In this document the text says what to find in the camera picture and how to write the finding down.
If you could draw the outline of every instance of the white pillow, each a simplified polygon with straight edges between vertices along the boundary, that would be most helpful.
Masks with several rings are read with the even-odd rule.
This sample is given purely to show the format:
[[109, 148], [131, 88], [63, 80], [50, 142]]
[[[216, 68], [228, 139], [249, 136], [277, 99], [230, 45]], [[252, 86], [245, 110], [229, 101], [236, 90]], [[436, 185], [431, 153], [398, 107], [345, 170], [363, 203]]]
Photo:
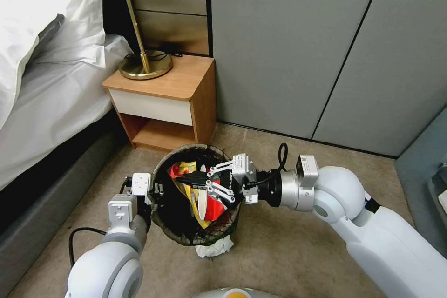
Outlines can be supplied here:
[[59, 32], [35, 62], [74, 64], [83, 61], [105, 68], [102, 0], [18, 1], [30, 12], [56, 11], [65, 16]]
[[39, 33], [56, 12], [24, 10], [20, 3], [0, 0], [0, 129], [17, 100], [25, 66], [39, 43]]

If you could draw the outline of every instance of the white bedsheet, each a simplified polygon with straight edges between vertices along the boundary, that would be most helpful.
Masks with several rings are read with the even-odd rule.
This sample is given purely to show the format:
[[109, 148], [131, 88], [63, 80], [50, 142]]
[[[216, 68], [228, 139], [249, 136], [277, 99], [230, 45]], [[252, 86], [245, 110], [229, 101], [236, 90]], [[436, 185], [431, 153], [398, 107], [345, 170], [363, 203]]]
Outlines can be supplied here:
[[127, 41], [108, 35], [106, 68], [91, 64], [30, 64], [19, 98], [0, 130], [0, 190], [111, 108], [102, 82], [131, 52]]

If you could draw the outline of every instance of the bed frame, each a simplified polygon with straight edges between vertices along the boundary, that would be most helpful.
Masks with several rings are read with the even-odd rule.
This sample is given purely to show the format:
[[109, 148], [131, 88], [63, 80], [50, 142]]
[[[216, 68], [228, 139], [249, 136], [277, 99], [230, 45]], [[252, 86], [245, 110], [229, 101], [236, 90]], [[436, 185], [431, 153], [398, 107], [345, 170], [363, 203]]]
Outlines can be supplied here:
[[[111, 110], [17, 177], [0, 199], [23, 203], [0, 235], [0, 297], [6, 297], [45, 249], [90, 187], [108, 157], [127, 141]], [[32, 195], [11, 190], [33, 186]]]

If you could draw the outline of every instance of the brass lamp base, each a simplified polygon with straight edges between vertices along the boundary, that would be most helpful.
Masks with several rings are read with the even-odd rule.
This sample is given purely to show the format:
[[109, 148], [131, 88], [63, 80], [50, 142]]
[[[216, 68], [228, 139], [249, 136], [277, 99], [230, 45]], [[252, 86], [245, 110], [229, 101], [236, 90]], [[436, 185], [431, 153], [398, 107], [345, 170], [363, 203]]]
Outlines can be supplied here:
[[172, 69], [170, 54], [161, 51], [146, 51], [149, 71], [144, 70], [142, 58], [144, 55], [132, 54], [124, 58], [118, 65], [121, 74], [129, 79], [146, 80], [164, 75]]

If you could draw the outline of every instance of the bed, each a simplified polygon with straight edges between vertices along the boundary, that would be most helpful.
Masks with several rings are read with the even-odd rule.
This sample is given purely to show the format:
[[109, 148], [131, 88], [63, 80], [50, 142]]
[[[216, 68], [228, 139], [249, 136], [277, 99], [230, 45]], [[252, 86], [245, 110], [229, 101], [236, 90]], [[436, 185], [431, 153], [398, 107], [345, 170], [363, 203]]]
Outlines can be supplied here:
[[[6, 20], [6, 12], [20, 16]], [[61, 15], [39, 49], [41, 28]], [[17, 20], [5, 32], [5, 22]], [[5, 297], [126, 141], [102, 82], [131, 49], [122, 36], [105, 34], [102, 0], [0, 0], [0, 26], [6, 36], [0, 41], [0, 200], [9, 204], [0, 223]]]

